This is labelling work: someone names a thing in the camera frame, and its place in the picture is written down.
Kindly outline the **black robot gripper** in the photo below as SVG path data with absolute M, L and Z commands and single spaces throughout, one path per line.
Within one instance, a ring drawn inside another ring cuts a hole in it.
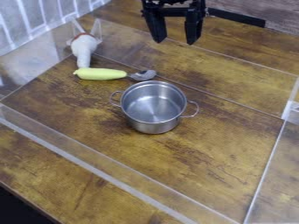
M 206 16 L 206 0 L 142 0 L 145 20 L 157 43 L 168 38 L 165 17 L 186 17 L 188 44 L 193 45 L 202 36 Z

